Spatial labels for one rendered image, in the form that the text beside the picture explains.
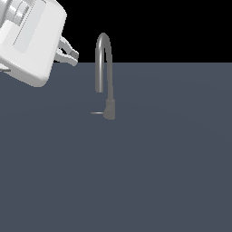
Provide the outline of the grey gooseneck faucet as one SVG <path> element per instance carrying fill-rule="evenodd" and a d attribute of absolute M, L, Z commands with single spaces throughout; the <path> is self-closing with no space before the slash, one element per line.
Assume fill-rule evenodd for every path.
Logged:
<path fill-rule="evenodd" d="M 106 33 L 101 33 L 95 49 L 95 91 L 100 93 L 103 93 L 104 61 L 107 61 L 108 99 L 106 100 L 106 107 L 102 115 L 107 120 L 114 120 L 115 100 L 113 99 L 112 85 L 111 42 L 110 37 Z"/>

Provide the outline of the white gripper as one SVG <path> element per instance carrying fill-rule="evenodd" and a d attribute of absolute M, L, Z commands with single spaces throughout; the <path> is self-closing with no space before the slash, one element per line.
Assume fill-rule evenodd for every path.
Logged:
<path fill-rule="evenodd" d="M 79 53 L 61 36 L 67 14 L 56 0 L 33 0 L 27 5 L 19 25 L 5 20 L 0 27 L 0 70 L 42 87 L 49 79 L 53 60 L 75 66 Z"/>

